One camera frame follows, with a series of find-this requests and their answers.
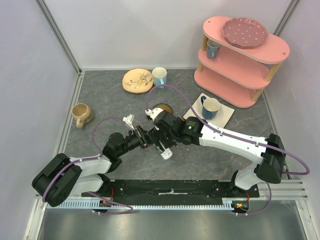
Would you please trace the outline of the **white remote control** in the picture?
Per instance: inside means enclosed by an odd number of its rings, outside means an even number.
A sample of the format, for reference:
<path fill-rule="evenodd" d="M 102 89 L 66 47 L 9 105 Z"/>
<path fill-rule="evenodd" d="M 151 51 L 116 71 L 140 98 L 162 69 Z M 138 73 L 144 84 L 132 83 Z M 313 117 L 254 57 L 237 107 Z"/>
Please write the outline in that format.
<path fill-rule="evenodd" d="M 165 147 L 161 141 L 156 145 L 156 149 L 164 160 L 168 160 L 173 155 L 172 151 Z"/>

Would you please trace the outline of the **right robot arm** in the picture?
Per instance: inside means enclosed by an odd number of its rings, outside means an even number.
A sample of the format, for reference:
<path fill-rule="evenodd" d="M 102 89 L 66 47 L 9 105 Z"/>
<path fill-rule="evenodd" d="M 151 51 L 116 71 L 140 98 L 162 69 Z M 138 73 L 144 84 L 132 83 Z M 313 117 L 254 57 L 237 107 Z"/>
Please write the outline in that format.
<path fill-rule="evenodd" d="M 182 120 L 161 108 L 146 110 L 154 124 L 149 136 L 164 159 L 172 156 L 170 148 L 178 143 L 213 147 L 242 156 L 252 163 L 237 170 L 229 184 L 235 197 L 242 196 L 252 186 L 282 181 L 286 155 L 281 138 L 276 134 L 257 137 L 218 127 L 194 116 Z"/>

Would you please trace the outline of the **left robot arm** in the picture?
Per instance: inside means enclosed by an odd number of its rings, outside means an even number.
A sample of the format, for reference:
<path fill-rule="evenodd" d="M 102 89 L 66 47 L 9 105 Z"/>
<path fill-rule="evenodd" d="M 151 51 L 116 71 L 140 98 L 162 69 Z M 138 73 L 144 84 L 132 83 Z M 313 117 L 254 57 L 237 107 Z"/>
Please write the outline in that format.
<path fill-rule="evenodd" d="M 102 153 L 76 158 L 57 154 L 33 179 L 31 186 L 51 207 L 62 204 L 69 196 L 94 192 L 99 197 L 110 191 L 106 173 L 113 172 L 122 163 L 120 156 L 135 148 L 145 149 L 153 144 L 150 133 L 140 126 L 128 136 L 112 133 Z"/>

